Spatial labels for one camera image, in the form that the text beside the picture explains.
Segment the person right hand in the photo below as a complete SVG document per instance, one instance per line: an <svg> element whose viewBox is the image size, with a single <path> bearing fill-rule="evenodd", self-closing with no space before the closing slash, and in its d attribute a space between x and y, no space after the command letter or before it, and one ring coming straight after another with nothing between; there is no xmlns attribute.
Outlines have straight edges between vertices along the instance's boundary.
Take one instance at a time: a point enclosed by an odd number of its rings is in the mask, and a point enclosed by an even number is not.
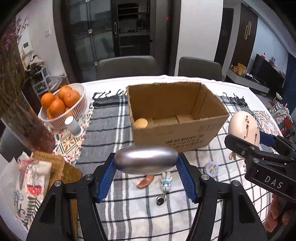
<svg viewBox="0 0 296 241"><path fill-rule="evenodd" d="M292 215L293 215L292 210L286 211L285 214L281 218L282 223L284 225L288 225ZM272 202L270 204L267 218L266 218L266 221L263 225L266 232L273 232L273 230L278 225L279 216L280 216L280 203L278 202L278 196L273 194L272 195Z"/></svg>

